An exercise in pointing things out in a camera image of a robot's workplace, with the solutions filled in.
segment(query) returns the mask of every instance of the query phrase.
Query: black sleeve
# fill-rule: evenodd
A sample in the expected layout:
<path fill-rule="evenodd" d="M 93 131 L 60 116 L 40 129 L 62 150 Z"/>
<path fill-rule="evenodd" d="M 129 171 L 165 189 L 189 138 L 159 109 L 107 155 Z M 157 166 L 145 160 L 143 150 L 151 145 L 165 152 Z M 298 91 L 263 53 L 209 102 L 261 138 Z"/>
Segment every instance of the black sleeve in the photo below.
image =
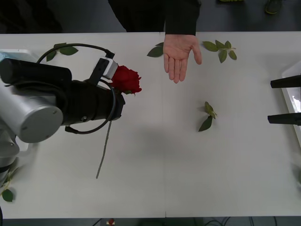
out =
<path fill-rule="evenodd" d="M 166 34 L 196 34 L 198 0 L 165 0 Z"/>

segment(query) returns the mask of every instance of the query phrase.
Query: finger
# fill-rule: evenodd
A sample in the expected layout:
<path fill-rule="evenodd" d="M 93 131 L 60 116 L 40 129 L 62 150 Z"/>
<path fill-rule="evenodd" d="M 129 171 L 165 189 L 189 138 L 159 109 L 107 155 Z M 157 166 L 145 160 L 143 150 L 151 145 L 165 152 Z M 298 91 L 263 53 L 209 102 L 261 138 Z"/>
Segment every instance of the finger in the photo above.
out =
<path fill-rule="evenodd" d="M 201 54 L 201 50 L 199 49 L 199 45 L 195 44 L 192 46 L 192 51 L 194 54 L 194 59 L 197 62 L 198 65 L 200 65 L 202 63 L 202 54 Z"/>
<path fill-rule="evenodd" d="M 174 59 L 171 57 L 169 58 L 168 73 L 169 79 L 174 80 Z"/>
<path fill-rule="evenodd" d="M 187 59 L 181 61 L 181 70 L 180 70 L 180 81 L 184 81 L 187 71 Z"/>
<path fill-rule="evenodd" d="M 178 83 L 180 80 L 180 68 L 181 62 L 179 60 L 175 60 L 174 62 L 174 82 Z"/>
<path fill-rule="evenodd" d="M 164 54 L 164 70 L 166 73 L 168 73 L 168 60 L 169 60 L 169 56 L 165 53 Z"/>

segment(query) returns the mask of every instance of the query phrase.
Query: metal cylinder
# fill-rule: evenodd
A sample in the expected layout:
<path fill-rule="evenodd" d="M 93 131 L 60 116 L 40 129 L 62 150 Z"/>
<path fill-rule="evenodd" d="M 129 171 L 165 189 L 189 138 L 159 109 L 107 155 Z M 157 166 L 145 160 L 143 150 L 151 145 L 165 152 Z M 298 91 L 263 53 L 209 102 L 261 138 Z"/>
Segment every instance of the metal cylinder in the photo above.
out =
<path fill-rule="evenodd" d="M 24 142 L 37 143 L 52 136 L 63 122 L 55 96 L 5 87 L 0 79 L 0 118 Z"/>

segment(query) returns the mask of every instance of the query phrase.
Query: black pants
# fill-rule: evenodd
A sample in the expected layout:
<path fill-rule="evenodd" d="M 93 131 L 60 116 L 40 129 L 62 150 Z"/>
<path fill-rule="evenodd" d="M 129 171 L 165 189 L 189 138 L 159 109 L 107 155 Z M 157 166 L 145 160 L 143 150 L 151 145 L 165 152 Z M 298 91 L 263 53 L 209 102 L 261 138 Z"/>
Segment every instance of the black pants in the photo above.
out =
<path fill-rule="evenodd" d="M 109 0 L 109 4 L 127 32 L 163 32 L 163 0 Z"/>

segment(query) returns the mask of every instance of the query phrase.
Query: person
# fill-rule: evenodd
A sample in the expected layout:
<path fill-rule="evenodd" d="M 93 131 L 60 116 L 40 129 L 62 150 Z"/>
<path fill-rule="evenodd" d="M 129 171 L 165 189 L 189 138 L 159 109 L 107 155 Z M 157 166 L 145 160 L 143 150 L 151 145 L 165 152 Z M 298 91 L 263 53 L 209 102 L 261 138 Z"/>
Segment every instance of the person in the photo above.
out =
<path fill-rule="evenodd" d="M 189 53 L 197 64 L 202 55 L 196 35 L 199 0 L 109 0 L 109 4 L 127 32 L 162 32 L 164 69 L 175 83 L 186 76 Z"/>

